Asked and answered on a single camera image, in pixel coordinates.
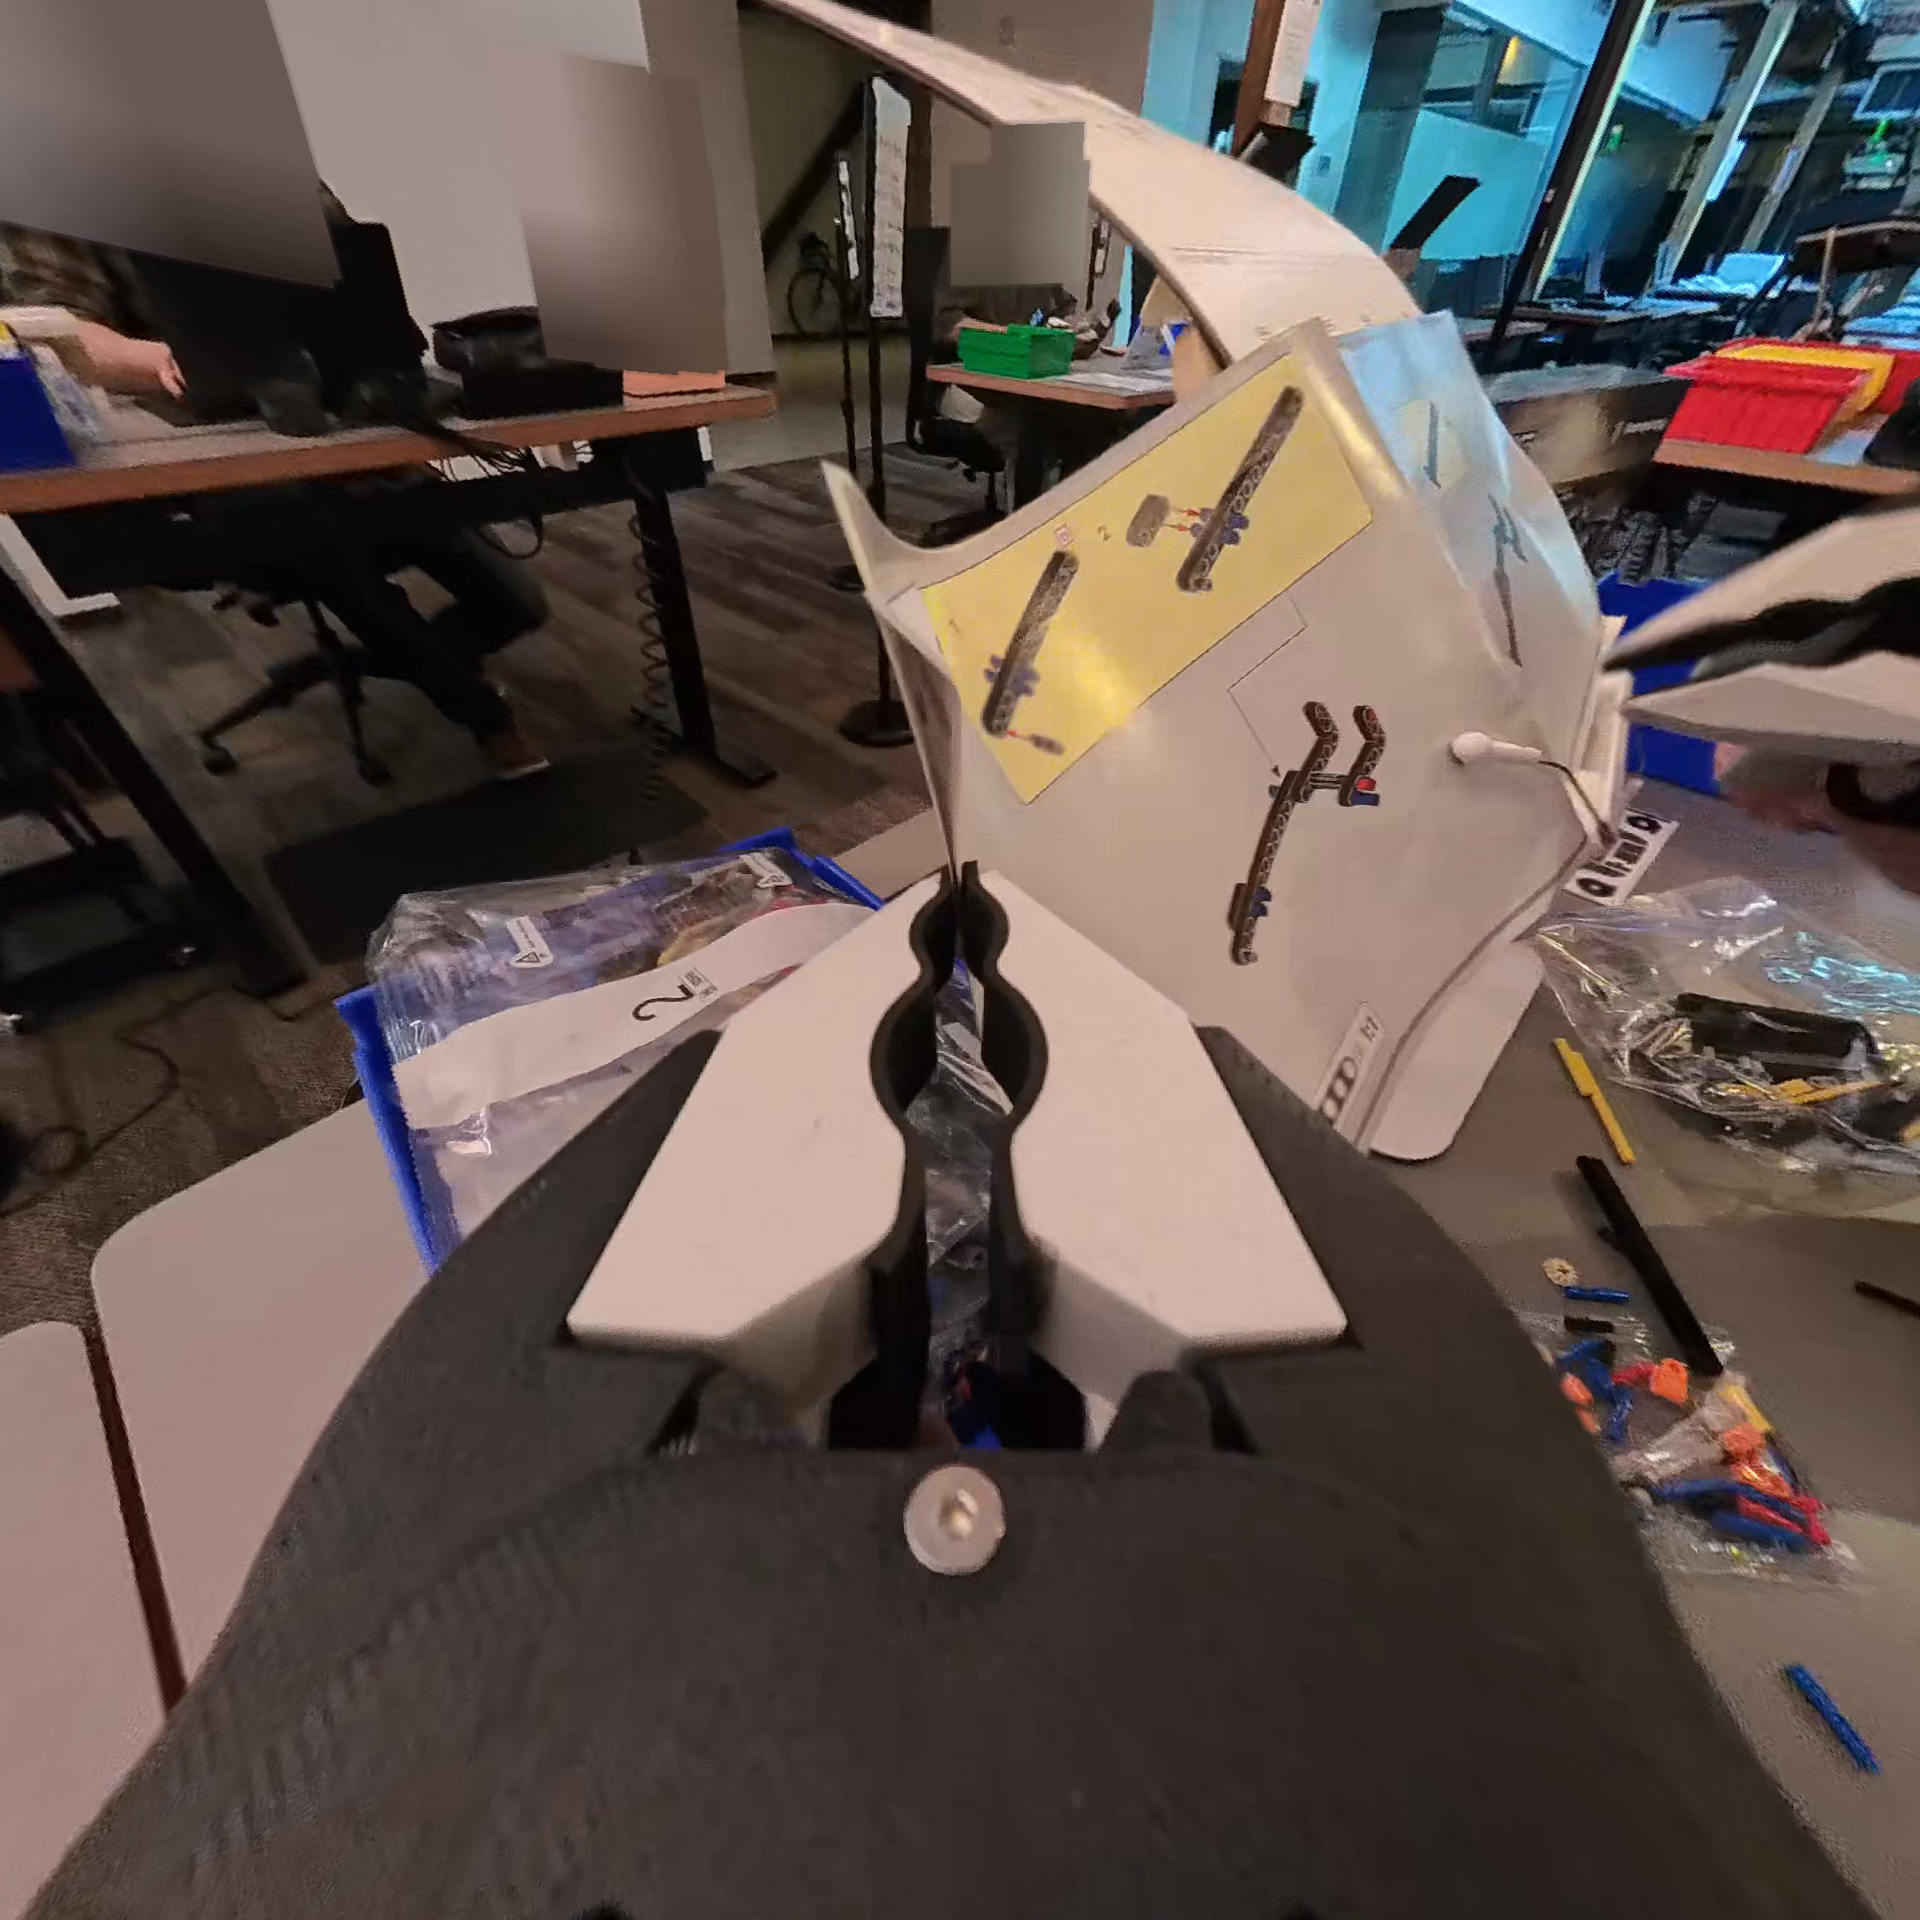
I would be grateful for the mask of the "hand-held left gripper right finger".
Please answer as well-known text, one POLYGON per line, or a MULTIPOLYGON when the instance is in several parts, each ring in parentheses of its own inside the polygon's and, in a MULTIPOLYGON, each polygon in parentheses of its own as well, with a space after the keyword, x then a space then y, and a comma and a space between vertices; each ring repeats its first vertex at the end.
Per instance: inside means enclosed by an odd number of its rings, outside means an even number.
POLYGON ((1349 1333, 1197 1028, 994 871, 969 866, 992 1152, 992 1359, 1029 1431, 1082 1444, 1146 1376, 1349 1333))

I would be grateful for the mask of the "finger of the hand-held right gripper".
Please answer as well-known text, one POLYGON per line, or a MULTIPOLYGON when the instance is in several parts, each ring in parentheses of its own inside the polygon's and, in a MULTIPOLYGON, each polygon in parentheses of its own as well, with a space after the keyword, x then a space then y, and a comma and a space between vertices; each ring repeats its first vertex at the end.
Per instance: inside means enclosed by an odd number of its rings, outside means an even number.
POLYGON ((1693 662, 1751 639, 1803 637, 1853 612, 1884 588, 1919 578, 1919 509, 1884 508, 1837 518, 1705 584, 1624 631, 1615 670, 1693 662))
POLYGON ((1873 650, 1840 662, 1764 660, 1624 704, 1633 725, 1853 765, 1919 759, 1919 657, 1873 650))

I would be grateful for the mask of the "lego instruction booklet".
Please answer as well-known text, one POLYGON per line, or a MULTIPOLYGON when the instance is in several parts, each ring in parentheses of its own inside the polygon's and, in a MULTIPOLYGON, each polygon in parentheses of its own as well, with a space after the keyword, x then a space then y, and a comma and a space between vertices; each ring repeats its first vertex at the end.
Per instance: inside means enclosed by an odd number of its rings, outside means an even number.
POLYGON ((947 858, 1235 1033, 1355 1144, 1456 1141, 1615 823, 1625 693, 1562 502, 1444 317, 1296 327, 983 535, 823 466, 947 858))

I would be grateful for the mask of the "lego sticker sheet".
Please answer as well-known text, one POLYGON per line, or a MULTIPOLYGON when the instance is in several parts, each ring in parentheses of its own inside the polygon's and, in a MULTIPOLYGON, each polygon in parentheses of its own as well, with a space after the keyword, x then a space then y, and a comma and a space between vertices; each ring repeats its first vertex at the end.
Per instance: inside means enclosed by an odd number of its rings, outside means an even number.
POLYGON ((1628 807, 1621 812, 1609 844, 1563 882, 1563 893, 1577 902, 1604 906, 1633 898, 1675 831, 1679 820, 1644 807, 1628 807))

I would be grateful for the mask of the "long black lego beam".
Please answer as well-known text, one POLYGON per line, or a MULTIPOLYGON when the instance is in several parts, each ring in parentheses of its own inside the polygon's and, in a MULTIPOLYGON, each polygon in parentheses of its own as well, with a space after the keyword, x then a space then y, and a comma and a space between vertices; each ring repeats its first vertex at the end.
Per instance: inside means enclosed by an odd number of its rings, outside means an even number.
POLYGON ((1576 1174, 1600 1214, 1600 1236, 1633 1265, 1644 1293, 1664 1320, 1673 1356, 1693 1376, 1722 1377, 1725 1364, 1709 1333, 1673 1278, 1669 1261, 1641 1222, 1616 1174, 1593 1156, 1577 1156, 1576 1174))

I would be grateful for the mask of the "person's right hand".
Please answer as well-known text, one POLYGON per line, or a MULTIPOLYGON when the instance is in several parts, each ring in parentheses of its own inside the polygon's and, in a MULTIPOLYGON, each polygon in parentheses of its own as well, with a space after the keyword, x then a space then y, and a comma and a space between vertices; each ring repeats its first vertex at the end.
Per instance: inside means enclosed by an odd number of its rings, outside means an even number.
POLYGON ((1919 834, 1896 823, 1864 823, 1837 812, 1826 792, 1826 773, 1789 761, 1785 773, 1759 774, 1764 753, 1724 743, 1715 750, 1720 792, 1764 825, 1837 837, 1896 890, 1919 895, 1919 834))

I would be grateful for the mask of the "wooden table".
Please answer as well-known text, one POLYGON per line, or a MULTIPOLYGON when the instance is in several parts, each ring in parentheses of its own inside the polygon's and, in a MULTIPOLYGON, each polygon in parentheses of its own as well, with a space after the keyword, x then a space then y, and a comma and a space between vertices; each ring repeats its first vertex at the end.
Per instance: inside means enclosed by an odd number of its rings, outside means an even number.
POLYGON ((1850 495, 1916 495, 1919 470, 1866 458, 1866 450, 1874 437, 1874 428, 1847 429, 1808 453, 1664 438, 1653 461, 1663 468, 1725 473, 1770 484, 1850 495))

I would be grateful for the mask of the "yellow storage bin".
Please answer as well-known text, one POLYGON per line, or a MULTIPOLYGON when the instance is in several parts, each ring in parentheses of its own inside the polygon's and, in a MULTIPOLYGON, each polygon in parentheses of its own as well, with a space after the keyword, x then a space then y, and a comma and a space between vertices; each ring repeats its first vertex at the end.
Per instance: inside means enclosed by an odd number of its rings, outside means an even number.
POLYGON ((1908 341, 1779 341, 1779 337, 1740 337, 1720 350, 1720 359, 1761 359, 1773 362, 1799 362, 1815 368, 1864 368, 1874 372, 1884 365, 1887 386, 1913 383, 1919 378, 1919 350, 1908 341))

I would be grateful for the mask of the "black floor mat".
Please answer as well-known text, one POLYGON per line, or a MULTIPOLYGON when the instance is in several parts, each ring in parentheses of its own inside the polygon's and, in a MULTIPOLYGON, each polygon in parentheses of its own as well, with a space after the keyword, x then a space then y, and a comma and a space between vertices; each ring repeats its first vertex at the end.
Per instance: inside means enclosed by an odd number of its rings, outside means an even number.
POLYGON ((306 948, 348 961, 402 895, 583 871, 703 817, 637 743, 276 847, 263 871, 306 948))

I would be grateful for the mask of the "clear bag of colourful pins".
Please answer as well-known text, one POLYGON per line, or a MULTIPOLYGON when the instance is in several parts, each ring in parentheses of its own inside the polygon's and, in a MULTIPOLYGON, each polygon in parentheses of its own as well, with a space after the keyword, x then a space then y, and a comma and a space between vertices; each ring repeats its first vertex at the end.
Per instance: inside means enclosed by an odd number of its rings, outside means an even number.
POLYGON ((1736 1367, 1666 1352, 1644 1322, 1571 1313, 1529 1334, 1666 1570, 1840 1584, 1858 1570, 1834 1509, 1736 1367))

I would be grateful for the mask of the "black office chair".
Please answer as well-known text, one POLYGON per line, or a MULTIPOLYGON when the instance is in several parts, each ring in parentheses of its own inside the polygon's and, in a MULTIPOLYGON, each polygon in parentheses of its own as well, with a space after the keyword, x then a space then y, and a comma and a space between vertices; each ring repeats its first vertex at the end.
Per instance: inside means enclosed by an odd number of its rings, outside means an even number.
POLYGON ((227 589, 217 593, 215 608, 240 608, 263 628, 274 628, 284 608, 300 608, 312 631, 312 644, 300 656, 276 660, 247 700, 221 710, 196 734, 200 765, 207 774, 231 776, 235 773, 239 759, 227 744, 228 734, 267 712, 289 712, 306 693, 328 687, 341 710, 357 774, 371 785, 394 781, 394 768, 372 752, 368 738, 367 650, 337 628, 320 598, 227 589))
POLYGON ((987 529, 1018 505, 1018 445, 1003 445, 983 423, 985 402, 971 390, 930 376, 935 368, 960 365, 959 336, 967 327, 1000 327, 1005 300, 985 289, 987 313, 978 314, 969 289, 952 281, 952 230, 947 225, 905 225, 900 302, 908 337, 905 442, 922 456, 947 461, 969 482, 983 484, 978 505, 930 520, 919 535, 924 545, 959 543, 987 529))

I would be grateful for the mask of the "wooden desk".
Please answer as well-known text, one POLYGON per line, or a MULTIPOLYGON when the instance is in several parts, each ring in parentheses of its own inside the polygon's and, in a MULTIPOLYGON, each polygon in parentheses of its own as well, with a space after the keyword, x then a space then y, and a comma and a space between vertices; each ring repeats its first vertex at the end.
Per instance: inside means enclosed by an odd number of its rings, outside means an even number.
POLYGON ((698 429, 775 409, 773 381, 754 376, 577 413, 372 423, 319 438, 136 415, 138 434, 73 468, 5 476, 3 513, 63 592, 87 596, 228 584, 456 529, 632 508, 645 662, 669 690, 656 729, 733 781, 764 785, 775 768, 716 732, 667 495, 703 484, 698 429))

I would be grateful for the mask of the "bicycle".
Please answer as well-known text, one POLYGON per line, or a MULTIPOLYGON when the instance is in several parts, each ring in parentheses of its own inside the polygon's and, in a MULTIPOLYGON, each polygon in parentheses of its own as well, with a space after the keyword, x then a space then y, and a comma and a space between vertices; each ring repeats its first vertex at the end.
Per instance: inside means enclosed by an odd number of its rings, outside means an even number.
POLYGON ((802 232, 784 311, 789 330, 801 341, 863 337, 868 330, 857 250, 843 232, 833 240, 819 230, 802 232))

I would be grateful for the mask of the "small blue bin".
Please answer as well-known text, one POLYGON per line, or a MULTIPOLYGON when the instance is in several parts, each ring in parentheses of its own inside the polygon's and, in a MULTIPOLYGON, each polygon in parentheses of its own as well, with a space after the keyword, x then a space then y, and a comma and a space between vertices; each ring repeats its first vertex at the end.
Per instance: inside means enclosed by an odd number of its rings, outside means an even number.
POLYGON ((10 329, 3 329, 3 476, 66 470, 79 464, 58 409, 42 386, 39 362, 10 329))

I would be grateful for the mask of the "black stanchion post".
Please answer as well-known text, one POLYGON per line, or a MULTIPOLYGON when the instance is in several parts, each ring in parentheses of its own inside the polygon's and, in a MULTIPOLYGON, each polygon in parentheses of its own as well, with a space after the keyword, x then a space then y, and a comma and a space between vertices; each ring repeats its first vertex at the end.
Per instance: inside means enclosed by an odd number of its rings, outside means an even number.
MULTIPOLYGON (((857 191, 860 213, 860 260, 857 277, 863 297, 863 317, 866 329, 866 375, 868 375, 868 468, 866 468, 866 502, 871 511, 884 524, 890 493, 884 482, 884 437, 883 437, 883 365, 880 365, 880 313, 879 294, 879 175, 880 175, 880 80, 871 78, 863 89, 863 174, 857 191)), ((905 704, 899 695, 891 656, 884 637, 875 639, 875 690, 868 700, 849 709, 839 725, 843 738, 864 750, 900 750, 913 744, 913 729, 905 704)))

